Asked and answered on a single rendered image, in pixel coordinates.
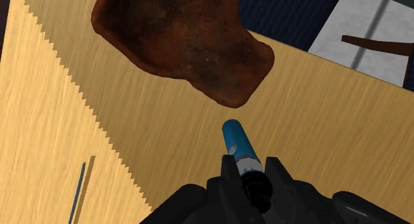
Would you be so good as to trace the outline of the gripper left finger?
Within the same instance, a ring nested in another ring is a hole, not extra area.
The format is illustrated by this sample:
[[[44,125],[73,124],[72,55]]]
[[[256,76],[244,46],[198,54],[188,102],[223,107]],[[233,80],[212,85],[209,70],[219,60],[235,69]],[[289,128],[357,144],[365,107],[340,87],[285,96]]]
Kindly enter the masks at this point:
[[[207,187],[185,184],[139,224],[265,224],[242,190],[232,155],[222,157],[221,175]]]

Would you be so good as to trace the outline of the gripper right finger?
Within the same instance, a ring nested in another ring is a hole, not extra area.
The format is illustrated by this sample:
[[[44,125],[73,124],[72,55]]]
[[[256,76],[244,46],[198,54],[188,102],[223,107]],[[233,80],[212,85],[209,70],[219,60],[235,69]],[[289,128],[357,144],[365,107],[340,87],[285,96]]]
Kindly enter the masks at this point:
[[[352,192],[325,197],[312,184],[293,179],[276,157],[266,158],[265,175],[273,185],[273,207],[287,224],[410,224]]]

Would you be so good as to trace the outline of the blue marker pen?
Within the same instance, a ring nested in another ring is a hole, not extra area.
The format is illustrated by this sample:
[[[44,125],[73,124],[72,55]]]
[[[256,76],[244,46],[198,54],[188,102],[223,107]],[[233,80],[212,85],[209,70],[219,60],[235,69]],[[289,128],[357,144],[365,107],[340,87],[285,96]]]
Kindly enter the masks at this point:
[[[241,123],[235,119],[225,121],[222,133],[227,153],[236,161],[243,191],[252,206],[260,213],[266,213],[271,207],[273,186],[265,175]]]

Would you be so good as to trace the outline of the thin blue pen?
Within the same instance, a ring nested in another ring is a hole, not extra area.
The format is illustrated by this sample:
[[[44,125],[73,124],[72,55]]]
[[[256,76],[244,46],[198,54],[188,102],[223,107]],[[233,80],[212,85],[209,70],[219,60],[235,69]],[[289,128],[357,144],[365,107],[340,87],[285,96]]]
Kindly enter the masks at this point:
[[[84,178],[85,169],[86,169],[86,162],[83,162],[81,170],[80,170],[80,177],[78,179],[78,183],[77,183],[77,186],[76,186],[76,192],[75,192],[75,195],[74,195],[74,200],[73,200],[73,203],[72,203],[70,216],[69,216],[69,219],[68,219],[68,224],[72,224],[72,221],[73,221],[73,218],[74,218],[76,206],[77,206],[79,195],[80,195],[80,190],[81,190],[81,187],[82,187],[82,181],[83,181],[83,178]]]

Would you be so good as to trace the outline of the brown lumpy object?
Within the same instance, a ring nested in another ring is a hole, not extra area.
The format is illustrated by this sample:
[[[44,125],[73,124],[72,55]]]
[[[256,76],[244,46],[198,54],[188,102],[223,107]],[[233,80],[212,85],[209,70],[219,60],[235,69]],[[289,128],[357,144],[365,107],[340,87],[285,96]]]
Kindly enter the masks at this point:
[[[239,20],[239,0],[96,0],[94,31],[143,71],[188,81],[230,108],[271,71],[271,47]]]

